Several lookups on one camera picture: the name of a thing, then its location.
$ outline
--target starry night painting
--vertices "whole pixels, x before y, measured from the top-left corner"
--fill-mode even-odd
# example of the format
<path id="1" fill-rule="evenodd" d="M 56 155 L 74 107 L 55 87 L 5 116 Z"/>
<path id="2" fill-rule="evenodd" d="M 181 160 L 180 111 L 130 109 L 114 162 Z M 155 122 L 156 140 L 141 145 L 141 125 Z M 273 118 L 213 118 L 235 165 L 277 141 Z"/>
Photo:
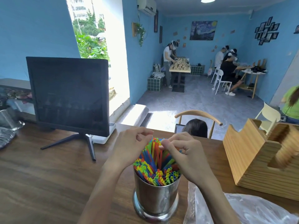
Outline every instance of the starry night painting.
<path id="1" fill-rule="evenodd" d="M 216 31 L 217 21 L 193 21 L 190 40 L 212 41 Z"/>

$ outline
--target blue wall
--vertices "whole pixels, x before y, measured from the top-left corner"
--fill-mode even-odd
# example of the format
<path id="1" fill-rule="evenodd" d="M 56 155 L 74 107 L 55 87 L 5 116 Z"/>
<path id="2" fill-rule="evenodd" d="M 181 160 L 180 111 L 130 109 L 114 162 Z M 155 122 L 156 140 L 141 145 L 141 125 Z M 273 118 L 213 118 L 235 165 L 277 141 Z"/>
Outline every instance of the blue wall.
<path id="1" fill-rule="evenodd" d="M 132 36 L 132 22 L 139 22 L 145 28 L 146 35 L 140 47 L 139 37 Z M 165 17 L 159 13 L 158 33 L 154 33 L 154 17 L 137 10 L 137 0 L 123 0 L 123 18 L 125 26 L 128 75 L 131 104 L 135 104 L 147 90 L 147 78 L 151 75 L 153 64 L 161 63 L 163 44 L 159 44 L 160 25 L 164 26 Z"/>
<path id="2" fill-rule="evenodd" d="M 299 25 L 298 6 L 299 0 L 286 0 L 257 11 L 246 29 L 240 54 L 248 63 L 268 59 L 269 72 L 259 77 L 256 91 L 257 96 L 267 103 L 271 101 L 299 48 L 299 35 L 294 34 L 296 26 Z M 259 41 L 254 39 L 255 28 L 271 16 L 272 22 L 280 23 L 277 31 L 279 35 L 276 40 L 259 46 Z"/>
<path id="3" fill-rule="evenodd" d="M 29 80 L 26 56 L 80 58 L 65 0 L 1 0 L 0 77 Z"/>
<path id="4" fill-rule="evenodd" d="M 190 32 L 192 21 L 218 21 L 216 32 L 213 41 L 190 41 Z M 187 56 L 190 58 L 191 64 L 206 65 L 207 72 L 210 67 L 210 60 L 215 61 L 215 56 L 218 51 L 225 45 L 230 45 L 230 48 L 239 49 L 245 35 L 245 29 L 249 22 L 249 15 L 201 15 L 201 16 L 186 16 L 167 18 L 167 26 L 165 30 L 165 45 L 172 40 L 180 39 L 180 46 L 177 49 L 177 56 Z"/>

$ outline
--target colorful straw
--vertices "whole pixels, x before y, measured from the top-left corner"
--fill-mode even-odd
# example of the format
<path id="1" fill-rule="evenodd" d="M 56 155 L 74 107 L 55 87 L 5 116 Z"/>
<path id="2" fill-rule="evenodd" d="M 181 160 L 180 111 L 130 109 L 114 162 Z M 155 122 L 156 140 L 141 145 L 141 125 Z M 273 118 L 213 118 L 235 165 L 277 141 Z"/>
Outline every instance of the colorful straw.
<path id="1" fill-rule="evenodd" d="M 161 140 L 153 138 L 133 163 L 136 174 L 146 183 L 165 186 L 174 183 L 181 171 L 166 150 L 160 150 Z"/>

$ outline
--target metal bucket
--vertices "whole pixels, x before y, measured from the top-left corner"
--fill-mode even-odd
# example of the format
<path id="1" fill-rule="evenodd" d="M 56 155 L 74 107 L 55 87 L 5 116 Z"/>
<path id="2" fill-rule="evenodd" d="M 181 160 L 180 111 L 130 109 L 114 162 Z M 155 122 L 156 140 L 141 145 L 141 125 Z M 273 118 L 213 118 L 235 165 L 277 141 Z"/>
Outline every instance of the metal bucket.
<path id="1" fill-rule="evenodd" d="M 0 126 L 16 131 L 25 125 L 24 122 L 19 121 L 15 114 L 15 111 L 10 107 L 6 106 L 0 110 Z"/>
<path id="2" fill-rule="evenodd" d="M 135 190 L 133 205 L 137 214 L 149 223 L 167 222 L 178 207 L 178 184 L 180 179 L 165 186 L 150 185 L 134 170 Z"/>

